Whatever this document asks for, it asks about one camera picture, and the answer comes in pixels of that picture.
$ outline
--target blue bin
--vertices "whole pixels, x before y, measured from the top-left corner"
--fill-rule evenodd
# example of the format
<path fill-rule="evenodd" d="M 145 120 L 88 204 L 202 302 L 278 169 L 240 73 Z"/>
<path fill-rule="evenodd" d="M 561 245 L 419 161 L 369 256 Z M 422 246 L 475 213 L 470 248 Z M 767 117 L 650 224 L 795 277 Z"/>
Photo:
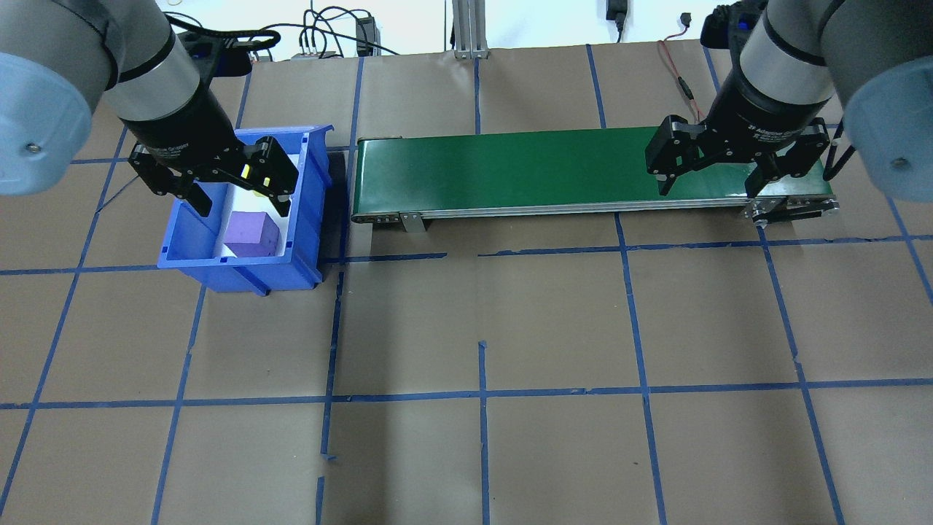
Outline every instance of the blue bin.
<path fill-rule="evenodd" d="M 317 251 L 321 242 L 324 194 L 332 184 L 327 172 L 325 134 L 333 126 L 244 129 L 236 132 L 253 144 L 272 135 L 285 153 L 299 155 L 298 183 L 288 212 L 287 232 L 280 240 L 284 254 L 273 257 L 217 256 L 217 239 L 224 223 L 225 203 L 233 186 L 201 184 L 213 205 L 201 217 L 186 202 L 176 200 L 169 217 L 159 256 L 159 268 L 174 268 L 197 279 L 213 291 L 252 291 L 267 295 L 273 290 L 310 290 L 321 282 Z"/>

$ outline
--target purple block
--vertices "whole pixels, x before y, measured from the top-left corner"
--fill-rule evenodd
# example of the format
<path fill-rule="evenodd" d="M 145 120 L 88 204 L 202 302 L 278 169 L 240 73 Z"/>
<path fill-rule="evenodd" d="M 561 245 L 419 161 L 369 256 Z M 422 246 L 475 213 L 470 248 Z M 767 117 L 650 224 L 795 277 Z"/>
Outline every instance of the purple block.
<path fill-rule="evenodd" d="M 264 211 L 234 211 L 224 233 L 224 246 L 237 257 L 269 257 L 279 244 L 279 227 Z"/>

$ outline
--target conveyor belt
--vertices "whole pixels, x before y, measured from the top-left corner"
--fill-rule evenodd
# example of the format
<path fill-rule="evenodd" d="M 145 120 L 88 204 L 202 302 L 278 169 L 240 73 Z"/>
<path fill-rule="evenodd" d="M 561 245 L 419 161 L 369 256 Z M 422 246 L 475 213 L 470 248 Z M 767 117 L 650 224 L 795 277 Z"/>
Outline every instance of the conveyor belt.
<path fill-rule="evenodd" d="M 361 140 L 353 221 L 744 206 L 754 164 L 690 173 L 666 197 L 645 171 L 652 127 Z M 832 198 L 820 166 L 759 196 Z"/>

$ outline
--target black cable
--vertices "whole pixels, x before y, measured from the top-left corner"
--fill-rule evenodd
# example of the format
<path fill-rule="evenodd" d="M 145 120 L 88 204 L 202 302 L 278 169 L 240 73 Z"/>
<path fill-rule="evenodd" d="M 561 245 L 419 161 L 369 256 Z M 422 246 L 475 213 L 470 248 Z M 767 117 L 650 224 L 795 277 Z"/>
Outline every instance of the black cable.
<path fill-rule="evenodd" d="M 193 21 L 194 23 L 198 24 L 198 27 L 204 27 L 204 24 L 202 24 L 198 19 L 192 17 L 191 15 L 186 15 L 185 13 L 179 13 L 178 11 L 162 11 L 162 14 L 172 15 L 174 17 L 185 17 L 188 20 Z"/>
<path fill-rule="evenodd" d="M 331 10 L 331 9 L 337 9 L 337 10 L 341 11 L 341 14 L 337 15 L 336 17 L 331 17 L 331 18 L 329 18 L 329 19 L 328 19 L 328 18 L 324 18 L 324 13 L 328 12 L 328 11 Z M 369 35 L 366 34 L 366 26 L 364 26 L 364 25 L 363 25 L 363 22 L 359 19 L 359 17 L 357 17 L 357 16 L 354 14 L 354 11 L 365 11 L 365 9 L 346 9 L 346 8 L 340 7 L 340 6 L 328 6 L 328 7 L 325 7 L 325 8 L 323 8 L 323 9 L 321 9 L 317 14 L 318 14 L 319 17 L 321 17 L 321 20 L 323 20 L 323 21 L 337 20 L 338 18 L 340 18 L 340 17 L 343 16 L 343 15 L 350 15 L 350 16 L 353 17 L 353 19 L 356 21 L 356 25 L 359 26 L 359 29 L 363 32 L 363 39 L 364 39 L 364 40 L 369 40 Z"/>
<path fill-rule="evenodd" d="M 172 25 L 187 29 L 198 35 L 212 36 L 213 38 L 256 38 L 258 36 L 267 36 L 269 38 L 267 40 L 252 42 L 252 45 L 249 46 L 244 46 L 246 50 L 250 51 L 267 50 L 282 41 L 282 35 L 280 35 L 278 31 L 270 31 L 268 27 L 247 31 L 215 31 L 213 29 L 198 27 L 186 21 L 180 21 L 171 15 L 166 15 L 165 18 L 167 18 Z"/>
<path fill-rule="evenodd" d="M 263 29 L 271 29 L 272 27 L 300 27 L 300 28 L 308 28 L 308 29 L 311 29 L 311 27 L 308 27 L 308 26 L 306 26 L 306 25 L 302 25 L 302 24 L 300 24 L 300 23 L 289 23 L 289 22 L 274 23 L 274 24 L 271 24 L 271 25 L 267 25 L 267 26 L 264 27 Z M 391 54 L 394 54 L 394 55 L 398 55 L 398 53 L 396 53 L 395 51 L 392 51 L 392 50 L 390 50 L 390 49 L 388 49 L 388 48 L 386 48 L 386 47 L 384 47 L 384 46 L 380 46 L 379 44 L 376 44 L 375 42 L 368 42 L 368 41 L 362 40 L 362 39 L 360 39 L 360 38 L 354 38 L 354 37 L 349 36 L 349 35 L 344 35 L 344 34 L 342 34 L 342 33 L 334 33 L 333 31 L 328 31 L 327 29 L 317 28 L 316 31 L 319 31 L 319 32 L 321 32 L 321 33 L 326 33 L 326 34 L 328 34 L 328 35 L 334 35 L 334 36 L 339 36 L 339 37 L 341 37 L 341 38 L 346 38 L 347 40 L 353 40 L 354 42 L 359 42 L 359 43 L 361 43 L 361 44 L 367 44 L 367 45 L 369 45 L 369 46 L 372 46 L 373 48 L 376 48 L 377 50 L 383 50 L 383 51 L 385 51 L 385 52 L 387 52 L 387 53 L 391 53 Z"/>
<path fill-rule="evenodd" d="M 852 158 L 852 155 L 855 154 L 856 148 L 854 146 L 849 146 L 846 148 L 845 153 L 842 154 L 842 157 L 839 158 L 839 161 L 835 163 L 830 169 L 827 169 L 823 172 L 823 180 L 833 180 L 834 177 L 839 175 L 842 167 L 845 166 L 845 163 L 849 162 L 849 159 Z"/>
<path fill-rule="evenodd" d="M 301 17 L 301 22 L 304 24 L 305 27 L 308 27 L 308 13 L 311 13 L 311 14 L 314 15 L 314 21 L 313 21 L 312 24 L 311 24 L 311 28 L 312 28 L 312 31 L 311 31 L 311 46 L 314 46 L 314 47 L 317 47 L 317 42 L 314 41 L 314 30 L 317 29 L 317 21 L 318 21 L 320 15 L 321 15 L 321 12 L 323 12 L 323 11 L 315 11 L 315 10 L 313 10 L 313 9 L 305 9 L 304 15 Z M 327 28 L 330 30 L 330 33 L 331 33 L 332 35 L 336 35 L 336 33 L 334 33 L 334 27 L 333 27 L 332 25 L 330 25 L 330 21 L 324 20 L 323 22 L 324 22 L 325 24 L 327 24 Z M 308 45 L 308 30 L 307 30 L 307 29 L 302 30 L 302 31 L 301 31 L 301 35 L 304 35 L 304 44 L 305 44 L 305 46 L 310 47 L 310 46 Z M 341 46 L 340 40 L 339 40 L 338 38 L 335 37 L 335 38 L 334 38 L 334 42 L 337 43 L 337 53 L 338 53 L 340 56 L 343 56 L 343 47 Z M 321 52 L 320 52 L 319 55 L 317 55 L 318 58 L 323 58 L 323 57 L 324 57 L 324 52 L 325 52 L 325 50 L 327 50 L 327 37 L 326 37 L 326 36 L 324 37 L 324 49 L 321 50 Z"/>
<path fill-rule="evenodd" d="M 829 170 L 832 167 L 833 162 L 836 159 L 836 144 L 839 142 L 839 137 L 842 136 L 842 125 L 844 124 L 844 119 L 839 120 L 839 126 L 836 127 L 836 133 L 832 135 L 832 140 L 830 141 L 831 146 L 829 146 L 829 153 L 826 156 L 826 169 Z"/>

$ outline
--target cable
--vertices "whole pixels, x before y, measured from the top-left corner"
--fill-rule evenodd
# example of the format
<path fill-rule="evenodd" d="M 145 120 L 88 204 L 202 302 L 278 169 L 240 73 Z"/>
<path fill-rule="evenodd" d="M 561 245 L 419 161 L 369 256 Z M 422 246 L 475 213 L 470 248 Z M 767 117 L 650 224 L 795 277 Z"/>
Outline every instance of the cable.
<path fill-rule="evenodd" d="M 331 9 L 337 9 L 337 10 L 341 11 L 341 14 L 339 14 L 339 15 L 337 15 L 337 16 L 335 16 L 335 17 L 325 18 L 325 17 L 324 17 L 324 13 L 330 11 Z M 370 17 L 372 17 L 372 13 L 369 13 L 369 11 L 366 11 L 365 9 L 346 9 L 346 8 L 344 8 L 344 7 L 339 7 L 339 6 L 328 6 L 328 7 L 325 7 L 325 8 L 323 8 L 323 9 L 321 9 L 321 10 L 317 13 L 317 16 L 314 17 L 314 23 L 317 24 L 318 19 L 320 19 L 320 20 L 324 21 L 324 23 L 327 24 L 327 28 L 328 28 L 328 29 L 330 29 L 331 31 L 333 31 L 334 28 L 330 26 L 330 21 L 332 21 L 332 20 L 337 20 L 339 17 L 341 17 L 341 16 L 343 16 L 343 15 L 350 15 L 350 16 L 353 17 L 353 19 L 356 21 L 356 26 L 359 27 L 360 31 L 363 33 L 363 39 L 369 42 L 369 35 L 367 35 L 367 33 L 366 33 L 366 26 L 363 25 L 363 21 L 361 21 L 361 20 L 359 19 L 359 17 L 357 17 L 357 16 L 354 14 L 354 11 L 365 11 Z"/>
<path fill-rule="evenodd" d="M 835 163 L 831 168 L 823 170 L 823 180 L 833 180 L 834 177 L 839 175 L 842 167 L 845 166 L 845 163 L 849 162 L 849 159 L 852 158 L 852 155 L 855 154 L 856 148 L 854 146 L 849 146 L 845 149 L 845 152 L 842 154 L 842 157 L 839 158 L 839 161 Z"/>
<path fill-rule="evenodd" d="M 314 15 L 314 21 L 313 21 L 312 24 L 311 24 L 311 30 L 312 30 L 312 31 L 311 31 L 311 45 L 310 45 L 310 46 L 314 46 L 315 48 L 317 48 L 317 43 L 314 41 L 314 31 L 315 31 L 315 30 L 323 31 L 323 30 L 319 30 L 319 29 L 317 28 L 317 21 L 318 21 L 318 20 L 323 20 L 323 19 L 320 18 L 322 12 L 323 12 L 323 11 L 315 11 L 315 10 L 313 10 L 313 9 L 305 9 L 304 15 L 301 17 L 301 22 L 304 24 L 305 28 L 307 28 L 307 27 L 308 27 L 308 13 L 311 13 L 311 14 Z M 328 21 L 328 20 L 323 20 L 323 22 L 324 22 L 325 24 L 327 24 L 327 28 L 330 30 L 330 32 L 331 32 L 333 35 L 335 35 L 336 33 L 333 32 L 333 31 L 334 31 L 334 26 L 330 25 L 330 21 Z M 305 45 L 306 47 L 310 47 L 309 44 L 308 44 L 308 29 L 303 29 L 303 30 L 301 31 L 301 34 L 299 35 L 299 38 L 301 38 L 302 36 L 304 37 L 304 45 Z M 335 37 L 335 38 L 334 38 L 334 42 L 337 43 L 337 54 L 339 54 L 340 56 L 343 56 L 343 47 L 341 46 L 340 40 L 339 40 L 338 38 Z M 317 55 L 317 57 L 318 57 L 318 58 L 324 58 L 324 52 L 325 52 L 326 50 L 327 50 L 327 36 L 325 35 L 325 37 L 324 37 L 324 48 L 321 50 L 321 53 L 320 53 L 319 55 Z"/>
<path fill-rule="evenodd" d="M 188 20 L 193 21 L 194 23 L 198 24 L 198 27 L 204 27 L 204 24 L 202 24 L 200 21 L 198 21 L 198 19 L 192 17 L 191 15 L 186 15 L 185 13 L 179 13 L 178 11 L 162 11 L 162 14 L 163 14 L 163 15 L 172 15 L 172 16 L 174 16 L 174 17 L 185 17 L 185 18 L 187 18 Z"/>
<path fill-rule="evenodd" d="M 280 35 L 278 31 L 270 31 L 269 28 L 247 31 L 215 31 L 213 29 L 198 27 L 197 25 L 187 23 L 186 21 L 180 21 L 171 15 L 166 15 L 165 18 L 167 18 L 172 25 L 178 26 L 182 29 L 187 29 L 192 33 L 197 33 L 198 35 L 212 36 L 214 38 L 252 39 L 256 38 L 257 36 L 267 36 L 269 38 L 259 42 L 252 42 L 252 45 L 250 46 L 244 46 L 246 50 L 250 51 L 267 50 L 282 41 L 282 35 Z"/>
<path fill-rule="evenodd" d="M 693 97 L 693 91 L 690 89 L 690 86 L 687 84 L 687 81 L 684 80 L 683 77 L 680 76 L 680 72 L 677 71 L 677 65 L 674 63 L 674 57 L 671 56 L 671 51 L 667 49 L 668 40 L 670 40 L 671 38 L 677 38 L 678 36 L 683 36 L 687 32 L 687 30 L 690 28 L 690 14 L 682 13 L 680 15 L 680 22 L 684 24 L 683 31 L 681 31 L 680 33 L 674 33 L 673 35 L 668 35 L 664 38 L 664 40 L 658 40 L 658 43 L 661 44 L 661 49 L 663 49 L 664 54 L 667 55 L 667 60 L 671 64 L 671 69 L 672 69 L 672 72 L 674 73 L 674 77 L 677 80 L 677 84 L 680 86 L 680 91 L 684 93 L 684 96 L 687 97 L 687 100 L 693 106 L 693 109 L 696 110 L 695 118 L 696 118 L 696 121 L 699 122 L 702 119 L 705 119 L 706 115 L 700 109 L 700 105 L 697 104 L 696 99 Z"/>
<path fill-rule="evenodd" d="M 824 170 L 824 173 L 832 167 L 833 161 L 836 159 L 836 145 L 839 143 L 839 137 L 842 136 L 843 125 L 844 119 L 839 119 L 839 126 L 836 127 L 836 133 L 832 135 L 831 146 L 829 146 L 829 153 L 826 156 L 826 170 Z"/>
<path fill-rule="evenodd" d="M 303 25 L 303 24 L 300 24 L 300 23 L 288 23 L 288 22 L 274 23 L 274 24 L 271 24 L 271 25 L 267 25 L 266 27 L 263 27 L 262 29 L 263 29 L 263 30 L 265 30 L 265 29 L 271 29 L 271 28 L 273 28 L 273 27 L 300 27 L 300 28 L 312 29 L 311 27 L 308 27 L 307 25 Z M 321 33 L 326 33 L 326 34 L 328 34 L 328 35 L 334 35 L 334 36 L 339 36 L 339 37 L 341 37 L 341 38 L 346 38 L 347 40 L 353 40 L 354 42 L 359 42 L 359 43 L 361 43 L 361 44 L 366 44 L 366 45 L 368 45 L 368 46 L 372 46 L 373 48 L 376 48 L 377 50 L 383 50 L 383 51 L 385 51 L 385 52 L 387 52 L 387 53 L 391 53 L 391 54 L 394 54 L 394 55 L 398 55 L 398 53 L 396 53 L 395 51 L 392 51 L 392 50 L 390 50 L 390 49 L 388 49 L 388 48 L 386 48 L 386 47 L 384 47 L 384 46 L 380 46 L 379 44 L 376 44 L 375 42 L 368 42 L 368 41 L 362 40 L 362 39 L 360 39 L 360 38 L 355 38 L 355 37 L 353 37 L 353 36 L 344 35 L 343 33 L 334 33 L 333 31 L 328 31 L 327 29 L 321 29 L 321 28 L 319 28 L 319 27 L 316 29 L 316 31 L 319 31 L 319 32 L 321 32 Z"/>
<path fill-rule="evenodd" d="M 330 11 L 331 9 L 340 11 L 340 14 L 338 14 L 338 15 L 336 15 L 336 16 L 333 16 L 333 17 L 330 17 L 330 18 L 325 17 L 324 14 L 325 14 L 326 12 Z M 367 9 L 347 9 L 347 8 L 345 8 L 345 7 L 340 7 L 340 6 L 328 6 L 328 7 L 325 7 L 325 8 L 323 8 L 323 9 L 321 9 L 320 11 L 317 12 L 316 15 L 314 15 L 314 22 L 313 22 L 313 24 L 312 24 L 312 27 L 316 27 L 318 21 L 323 21 L 325 24 L 327 24 L 327 28 L 328 28 L 330 31 L 333 31 L 334 28 L 333 28 L 333 26 L 330 25 L 330 21 L 332 21 L 332 20 L 337 20 L 338 18 L 340 18 L 340 17 L 342 17 L 342 16 L 344 16 L 344 15 L 349 15 L 349 16 L 353 17 L 354 21 L 356 22 L 356 26 L 359 27 L 360 31 L 363 33 L 363 39 L 366 40 L 367 42 L 369 42 L 369 41 L 370 41 L 370 38 L 369 38 L 369 35 L 367 34 L 366 26 L 363 24 L 363 21 L 361 21 L 361 20 L 359 19 L 359 17 L 356 16 L 356 13 L 357 13 L 357 12 L 366 13 L 366 15 L 367 15 L 368 17 L 372 18 L 372 13 L 370 13 Z M 308 22 L 307 22 L 307 13 L 308 13 L 308 11 L 305 11 L 305 19 L 304 19 L 304 22 L 305 22 L 306 24 L 308 23 Z M 342 47 L 341 47 L 340 40 L 339 40 L 338 38 L 336 38 L 336 37 L 334 38 L 334 40 L 337 42 L 337 49 L 338 49 L 338 51 L 339 51 L 340 56 L 343 56 L 343 49 L 342 49 Z"/>

